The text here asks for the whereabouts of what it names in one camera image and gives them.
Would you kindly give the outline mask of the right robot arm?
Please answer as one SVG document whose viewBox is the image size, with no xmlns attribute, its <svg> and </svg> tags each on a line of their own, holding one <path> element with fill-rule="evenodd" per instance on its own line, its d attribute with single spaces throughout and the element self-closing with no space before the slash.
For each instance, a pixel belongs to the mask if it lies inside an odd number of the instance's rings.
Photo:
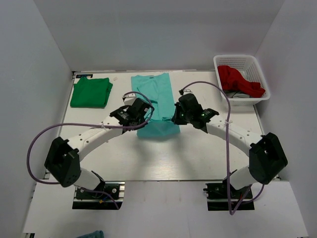
<svg viewBox="0 0 317 238">
<path fill-rule="evenodd" d="M 224 184 L 224 193 L 231 198 L 241 193 L 242 188 L 256 182 L 269 184 L 288 164 L 278 137 L 247 131 L 223 119 L 213 109 L 203 109 L 193 94 L 181 96 L 175 103 L 172 122 L 177 125 L 191 124 L 207 134 L 224 139 L 249 157 L 249 164 L 230 174 Z"/>
</svg>

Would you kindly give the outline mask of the teal t-shirt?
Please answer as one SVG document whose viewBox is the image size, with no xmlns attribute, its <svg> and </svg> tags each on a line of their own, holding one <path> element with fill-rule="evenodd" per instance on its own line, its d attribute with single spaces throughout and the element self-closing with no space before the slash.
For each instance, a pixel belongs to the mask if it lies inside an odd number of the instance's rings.
<svg viewBox="0 0 317 238">
<path fill-rule="evenodd" d="M 168 73 L 132 76 L 131 86 L 133 91 L 140 92 L 150 99 L 154 107 L 148 125 L 137 130 L 139 138 L 159 138 L 180 133 L 179 126 L 171 121 L 175 105 Z"/>
</svg>

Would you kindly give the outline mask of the white plastic basket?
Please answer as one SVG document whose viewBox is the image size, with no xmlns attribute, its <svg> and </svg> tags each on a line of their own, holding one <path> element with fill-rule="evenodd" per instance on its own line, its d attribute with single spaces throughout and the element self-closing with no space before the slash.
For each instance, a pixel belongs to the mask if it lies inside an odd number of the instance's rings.
<svg viewBox="0 0 317 238">
<path fill-rule="evenodd" d="M 258 82 L 265 90 L 265 93 L 260 98 L 247 98 L 247 99 L 229 99 L 231 106 L 246 106 L 255 105 L 261 101 L 266 101 L 270 98 L 270 91 L 266 83 L 263 72 L 254 56 L 250 55 L 217 55 L 213 58 L 215 73 L 219 87 L 223 90 L 217 67 L 220 65 L 227 65 L 231 68 L 238 70 L 244 79 L 249 82 Z"/>
</svg>

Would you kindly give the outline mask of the folded green t-shirt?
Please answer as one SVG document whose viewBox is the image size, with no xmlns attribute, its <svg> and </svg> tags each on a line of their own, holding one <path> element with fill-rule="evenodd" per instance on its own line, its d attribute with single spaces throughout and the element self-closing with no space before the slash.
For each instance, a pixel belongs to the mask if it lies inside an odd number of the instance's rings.
<svg viewBox="0 0 317 238">
<path fill-rule="evenodd" d="M 105 108 L 113 84 L 109 78 L 81 77 L 74 84 L 70 106 L 73 108 Z"/>
</svg>

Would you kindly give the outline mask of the blue label sticker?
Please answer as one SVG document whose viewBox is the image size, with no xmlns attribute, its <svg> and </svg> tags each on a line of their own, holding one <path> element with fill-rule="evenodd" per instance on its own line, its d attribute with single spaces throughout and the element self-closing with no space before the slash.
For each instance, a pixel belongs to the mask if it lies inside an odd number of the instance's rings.
<svg viewBox="0 0 317 238">
<path fill-rule="evenodd" d="M 93 74 L 77 74 L 76 75 L 76 78 L 82 78 L 82 77 L 92 78 Z"/>
</svg>

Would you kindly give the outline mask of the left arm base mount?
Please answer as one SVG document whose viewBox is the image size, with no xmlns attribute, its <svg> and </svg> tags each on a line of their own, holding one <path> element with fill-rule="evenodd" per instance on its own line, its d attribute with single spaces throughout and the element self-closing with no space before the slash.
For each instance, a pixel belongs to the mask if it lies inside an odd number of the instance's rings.
<svg viewBox="0 0 317 238">
<path fill-rule="evenodd" d="M 125 182 L 106 182 L 104 193 L 92 193 L 76 188 L 72 203 L 73 210 L 118 210 L 124 198 Z"/>
</svg>

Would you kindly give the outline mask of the red t-shirt in basket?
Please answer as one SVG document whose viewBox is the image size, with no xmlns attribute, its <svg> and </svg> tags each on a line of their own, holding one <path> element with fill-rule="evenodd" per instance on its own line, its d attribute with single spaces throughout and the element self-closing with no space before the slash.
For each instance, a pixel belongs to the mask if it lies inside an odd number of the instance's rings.
<svg viewBox="0 0 317 238">
<path fill-rule="evenodd" d="M 247 81 L 238 70 L 227 65 L 220 65 L 217 69 L 223 90 L 241 91 L 253 98 L 260 98 L 265 93 L 260 83 Z"/>
</svg>

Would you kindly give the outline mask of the dark teal cloth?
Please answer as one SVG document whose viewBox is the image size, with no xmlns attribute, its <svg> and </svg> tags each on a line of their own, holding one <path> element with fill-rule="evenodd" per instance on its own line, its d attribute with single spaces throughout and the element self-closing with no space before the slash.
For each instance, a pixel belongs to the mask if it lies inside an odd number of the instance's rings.
<svg viewBox="0 0 317 238">
<path fill-rule="evenodd" d="M 97 230 L 97 231 L 94 231 L 92 233 L 88 233 L 88 234 L 79 236 L 78 238 L 104 238 L 104 237 L 105 236 L 104 236 L 103 231 Z"/>
</svg>

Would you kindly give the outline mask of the grey garment in basket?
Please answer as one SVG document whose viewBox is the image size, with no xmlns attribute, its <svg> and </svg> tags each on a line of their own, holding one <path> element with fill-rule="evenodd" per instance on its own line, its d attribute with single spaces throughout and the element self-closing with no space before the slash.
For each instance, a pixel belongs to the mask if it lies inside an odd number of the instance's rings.
<svg viewBox="0 0 317 238">
<path fill-rule="evenodd" d="M 243 93 L 242 91 L 224 91 L 229 99 L 247 99 L 250 95 Z"/>
</svg>

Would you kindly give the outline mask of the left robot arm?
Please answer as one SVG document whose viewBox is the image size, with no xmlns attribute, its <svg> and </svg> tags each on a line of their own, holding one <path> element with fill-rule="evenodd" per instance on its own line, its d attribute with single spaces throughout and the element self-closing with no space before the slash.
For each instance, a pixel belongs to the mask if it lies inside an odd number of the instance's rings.
<svg viewBox="0 0 317 238">
<path fill-rule="evenodd" d="M 149 109 L 153 107 L 136 98 L 131 105 L 111 112 L 97 127 L 69 139 L 54 139 L 45 161 L 46 169 L 62 187 L 83 187 L 94 198 L 101 197 L 105 181 L 97 173 L 81 167 L 81 161 L 109 140 L 126 131 L 143 128 L 147 124 L 145 115 Z"/>
</svg>

